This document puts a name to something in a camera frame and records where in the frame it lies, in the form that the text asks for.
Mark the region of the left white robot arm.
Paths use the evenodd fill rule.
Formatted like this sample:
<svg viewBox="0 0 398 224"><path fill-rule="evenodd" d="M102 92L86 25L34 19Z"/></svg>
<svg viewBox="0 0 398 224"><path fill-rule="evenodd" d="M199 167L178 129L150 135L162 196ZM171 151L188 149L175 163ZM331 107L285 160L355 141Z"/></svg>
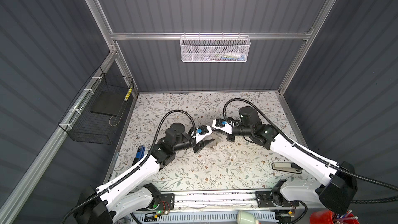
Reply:
<svg viewBox="0 0 398 224"><path fill-rule="evenodd" d="M133 192L144 180L158 173L176 157L176 152L192 148L195 153L203 149L212 140L209 125L185 132L181 123L173 123L149 152L130 169L110 182L97 187L89 187L79 197L81 207L73 212L79 224L114 224L125 216L146 208L157 208L161 193L156 186L145 184L139 191Z"/></svg>

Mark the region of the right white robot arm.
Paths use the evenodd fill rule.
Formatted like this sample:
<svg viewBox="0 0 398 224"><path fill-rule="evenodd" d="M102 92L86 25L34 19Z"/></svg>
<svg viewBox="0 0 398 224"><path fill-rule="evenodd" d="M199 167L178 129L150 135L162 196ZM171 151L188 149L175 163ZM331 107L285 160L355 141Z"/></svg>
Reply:
<svg viewBox="0 0 398 224"><path fill-rule="evenodd" d="M251 106L241 108L239 116L239 121L216 119L212 127L226 133L230 142L236 136L249 138L253 143L284 156L316 179L315 183L298 184L281 179L269 194L275 206L284 206L292 201L315 202L337 214L346 213L358 188L354 178L338 170L351 171L353 166L347 163L340 166L324 157L317 160L315 152L290 140L272 125L262 123L258 111Z"/></svg>

